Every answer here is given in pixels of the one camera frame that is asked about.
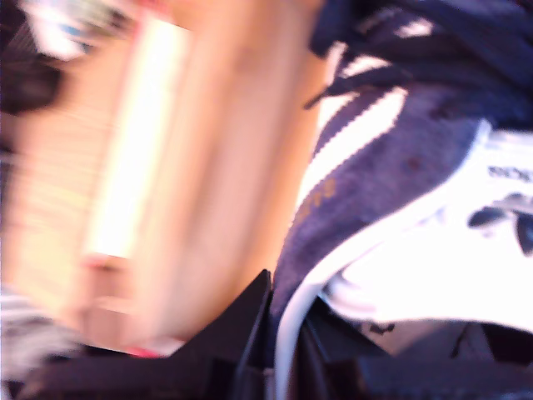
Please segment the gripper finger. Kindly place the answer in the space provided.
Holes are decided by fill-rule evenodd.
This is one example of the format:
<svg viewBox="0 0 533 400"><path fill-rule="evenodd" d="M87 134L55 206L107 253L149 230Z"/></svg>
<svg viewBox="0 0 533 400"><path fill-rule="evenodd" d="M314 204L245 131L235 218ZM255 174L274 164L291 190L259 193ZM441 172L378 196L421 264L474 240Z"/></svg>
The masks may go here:
<svg viewBox="0 0 533 400"><path fill-rule="evenodd" d="M368 340L327 306L313 306L297 343L297 397L334 399L328 365L363 354Z"/></svg>
<svg viewBox="0 0 533 400"><path fill-rule="evenodd" d="M213 322L169 357L167 399L263 399L271 274L263 270Z"/></svg>

